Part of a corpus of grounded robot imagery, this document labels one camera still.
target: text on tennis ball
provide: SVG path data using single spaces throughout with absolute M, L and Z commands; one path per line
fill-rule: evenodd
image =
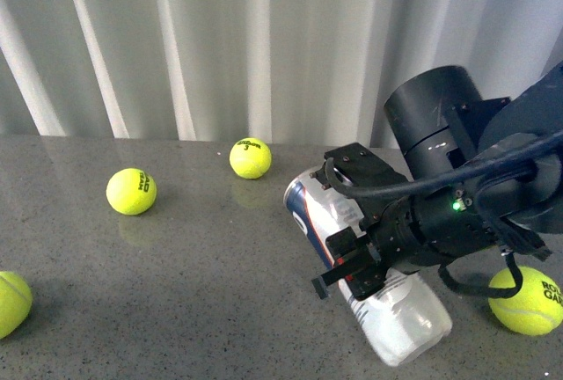
M 149 192 L 150 176 L 147 172 L 139 172 L 139 191 Z
M 557 288 L 557 286 L 546 281 L 542 281 L 542 286 L 544 287 L 544 296 L 563 307 L 563 298 L 561 297 L 561 291 Z
M 241 140 L 237 142 L 237 145 L 244 145 L 245 151 L 248 150 L 250 147 L 256 147 L 257 149 L 262 149 L 262 146 L 260 144 L 248 140 Z

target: tennis ball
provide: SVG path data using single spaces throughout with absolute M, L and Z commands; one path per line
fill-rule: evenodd
M 139 215 L 155 202 L 157 184 L 141 169 L 123 169 L 109 179 L 106 197 L 115 211 L 128 216 Z
M 511 298 L 489 298 L 494 315 L 513 332 L 539 336 L 563 321 L 561 289 L 545 274 L 531 267 L 520 267 L 523 285 Z M 512 274 L 505 268 L 491 280 L 491 288 L 513 288 Z
M 32 309 L 32 291 L 14 272 L 0 272 L 0 339 L 21 325 Z
M 272 164 L 272 153 L 261 140 L 245 138 L 237 142 L 230 150 L 230 167 L 245 179 L 262 176 Z

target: speckled table surface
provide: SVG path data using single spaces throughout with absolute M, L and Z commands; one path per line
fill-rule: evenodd
M 282 203 L 328 148 L 273 146 L 262 179 L 237 178 L 230 144 L 0 138 L 2 270 L 34 293 L 30 317 L 0 342 L 12 379 L 546 379 L 563 377 L 563 328 L 531 338 L 494 319 L 486 300 L 423 278 L 453 320 L 451 335 L 393 369 L 373 353 L 339 295 L 320 301 L 324 267 Z M 377 155 L 404 171 L 396 150 Z M 106 202 L 114 172 L 142 167 L 155 206 L 121 216 Z M 563 284 L 563 241 L 542 269 Z M 455 263 L 488 281 L 496 252 Z

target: black cylindrical motor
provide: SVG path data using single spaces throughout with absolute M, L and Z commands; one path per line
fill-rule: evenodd
M 444 66 L 402 84 L 384 106 L 387 120 L 415 179 L 465 163 L 444 113 L 448 107 L 482 101 L 467 71 Z

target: black cable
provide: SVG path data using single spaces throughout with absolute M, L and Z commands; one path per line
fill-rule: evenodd
M 346 186 L 334 172 L 334 159 L 332 157 L 326 159 L 325 175 L 334 190 L 349 198 L 393 199 L 405 195 L 433 192 L 444 186 L 463 182 L 480 175 L 502 172 L 523 160 L 541 157 L 562 143 L 563 130 L 542 136 L 534 142 L 508 150 L 497 157 L 491 157 L 487 160 L 474 160 L 458 169 L 441 173 L 432 178 L 417 179 L 414 182 L 391 186 Z

